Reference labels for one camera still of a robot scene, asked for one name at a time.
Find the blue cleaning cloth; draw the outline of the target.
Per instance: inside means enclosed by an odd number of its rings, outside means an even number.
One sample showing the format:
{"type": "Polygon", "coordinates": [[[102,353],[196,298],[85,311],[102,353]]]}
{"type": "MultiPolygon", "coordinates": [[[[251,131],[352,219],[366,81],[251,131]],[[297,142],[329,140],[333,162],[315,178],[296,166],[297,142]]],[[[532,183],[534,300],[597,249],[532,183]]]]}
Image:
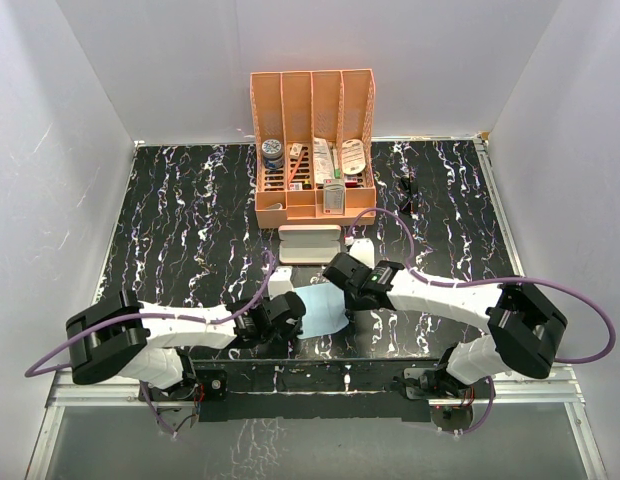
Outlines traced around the blue cleaning cloth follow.
{"type": "Polygon", "coordinates": [[[349,324],[343,292],[331,283],[320,283],[295,289],[306,313],[302,318],[299,339],[335,334],[349,324]]]}

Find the pink glasses case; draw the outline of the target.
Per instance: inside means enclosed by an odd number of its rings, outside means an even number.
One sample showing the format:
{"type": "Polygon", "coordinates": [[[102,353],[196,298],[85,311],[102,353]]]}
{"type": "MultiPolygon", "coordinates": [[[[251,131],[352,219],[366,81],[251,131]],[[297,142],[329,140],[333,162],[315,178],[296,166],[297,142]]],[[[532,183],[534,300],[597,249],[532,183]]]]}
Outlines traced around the pink glasses case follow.
{"type": "Polygon", "coordinates": [[[325,265],[341,251],[338,225],[282,225],[278,236],[284,265],[325,265]]]}

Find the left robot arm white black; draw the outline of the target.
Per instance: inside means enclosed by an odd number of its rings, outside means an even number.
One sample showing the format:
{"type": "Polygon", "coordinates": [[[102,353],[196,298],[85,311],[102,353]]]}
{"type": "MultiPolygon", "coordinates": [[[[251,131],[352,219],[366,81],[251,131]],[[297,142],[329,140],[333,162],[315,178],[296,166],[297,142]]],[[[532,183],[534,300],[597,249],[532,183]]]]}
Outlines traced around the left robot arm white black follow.
{"type": "Polygon", "coordinates": [[[77,385],[115,376],[148,383],[176,399],[190,396],[197,376],[187,347],[251,349],[274,339],[296,336],[306,314],[294,292],[211,308],[164,307],[123,290],[74,315],[67,337],[70,368],[77,385]]]}

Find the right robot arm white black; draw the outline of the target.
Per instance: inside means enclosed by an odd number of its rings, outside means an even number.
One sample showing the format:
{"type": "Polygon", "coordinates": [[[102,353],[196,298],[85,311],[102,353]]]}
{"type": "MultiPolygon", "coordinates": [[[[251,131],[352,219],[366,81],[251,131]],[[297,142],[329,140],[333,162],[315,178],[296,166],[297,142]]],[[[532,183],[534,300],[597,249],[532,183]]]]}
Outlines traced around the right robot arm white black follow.
{"type": "Polygon", "coordinates": [[[398,262],[369,267],[348,253],[337,254],[323,275],[352,312],[428,313],[481,331],[481,337],[447,348],[434,368],[395,378],[407,398],[460,397],[501,373],[546,379],[567,327],[557,307],[520,280],[462,287],[442,277],[417,278],[398,262]]]}

